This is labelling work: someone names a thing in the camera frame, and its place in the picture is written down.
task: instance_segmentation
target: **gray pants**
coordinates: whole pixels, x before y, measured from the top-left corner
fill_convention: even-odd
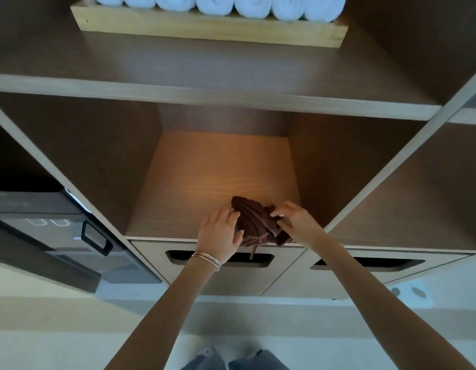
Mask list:
[[[234,360],[229,370],[289,370],[278,358],[268,350],[261,350],[250,359]],[[213,348],[206,354],[196,356],[181,370],[226,370],[222,357]]]

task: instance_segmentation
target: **drawer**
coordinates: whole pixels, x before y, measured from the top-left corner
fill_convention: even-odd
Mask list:
[[[133,241],[134,246],[169,282],[173,283],[195,243]],[[302,247],[262,246],[250,260],[250,248],[240,247],[215,273],[202,294],[260,296],[302,254]]]
[[[382,283],[406,278],[468,256],[462,253],[348,250]],[[263,296],[335,299],[348,297],[330,267],[310,250],[299,257]]]

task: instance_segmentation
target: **brown towel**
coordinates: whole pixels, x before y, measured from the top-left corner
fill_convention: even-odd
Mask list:
[[[231,206],[241,213],[236,223],[236,230],[244,231],[241,245],[252,247],[250,259],[262,244],[275,243],[282,247],[290,241],[288,233],[277,224],[280,217],[270,216],[275,209],[274,205],[263,207],[258,201],[234,196],[231,199]]]

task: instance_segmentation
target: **bracelet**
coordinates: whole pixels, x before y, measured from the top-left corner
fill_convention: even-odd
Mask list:
[[[192,257],[194,255],[196,255],[197,257],[203,258],[205,261],[209,261],[211,264],[213,264],[216,267],[216,271],[221,270],[222,263],[219,262],[217,258],[214,258],[211,255],[208,255],[207,253],[202,253],[202,252],[194,252]]]

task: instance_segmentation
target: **rolled white towel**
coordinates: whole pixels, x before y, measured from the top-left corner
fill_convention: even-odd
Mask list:
[[[163,10],[187,12],[195,6],[195,0],[156,0]]]
[[[235,0],[236,10],[246,18],[265,18],[271,5],[272,0]]]
[[[198,10],[207,15],[228,15],[233,9],[233,0],[195,0]]]
[[[296,21],[306,9],[306,0],[272,0],[272,13],[280,21]]]
[[[309,21],[332,22],[340,15],[345,4],[346,0],[308,0],[304,16]]]
[[[150,9],[155,7],[155,0],[123,0],[131,8]]]
[[[120,6],[121,4],[123,4],[123,0],[96,0],[96,1],[106,6]]]

